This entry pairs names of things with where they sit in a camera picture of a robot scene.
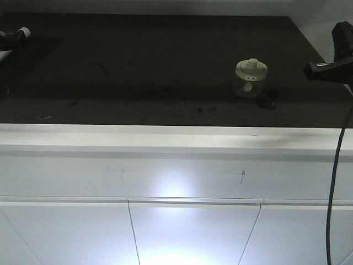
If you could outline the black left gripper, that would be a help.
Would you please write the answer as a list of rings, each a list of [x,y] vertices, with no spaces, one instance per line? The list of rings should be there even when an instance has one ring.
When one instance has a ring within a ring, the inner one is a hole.
[[[22,46],[26,42],[23,34],[17,30],[16,32],[1,32],[1,52],[14,50]]]

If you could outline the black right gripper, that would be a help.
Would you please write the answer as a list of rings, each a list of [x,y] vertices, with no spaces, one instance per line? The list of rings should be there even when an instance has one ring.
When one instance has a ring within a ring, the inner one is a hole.
[[[352,84],[352,57],[331,63],[309,62],[304,68],[304,74],[310,81]]]

